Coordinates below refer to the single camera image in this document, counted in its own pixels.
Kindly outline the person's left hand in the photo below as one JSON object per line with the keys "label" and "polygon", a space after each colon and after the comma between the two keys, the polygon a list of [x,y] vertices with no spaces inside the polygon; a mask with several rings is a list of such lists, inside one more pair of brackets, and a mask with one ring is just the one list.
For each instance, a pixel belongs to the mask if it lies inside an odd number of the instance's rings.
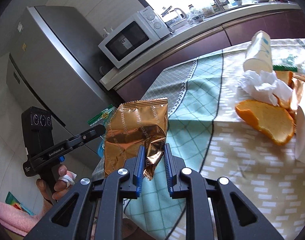
{"label": "person's left hand", "polygon": [[48,193],[50,186],[48,186],[43,179],[38,179],[36,181],[37,188],[41,195],[49,204],[52,205],[69,191],[69,189],[75,184],[75,179],[77,177],[74,172],[67,170],[67,167],[62,164],[58,166],[57,172],[59,178],[53,186],[54,192],[51,192],[51,195]]}

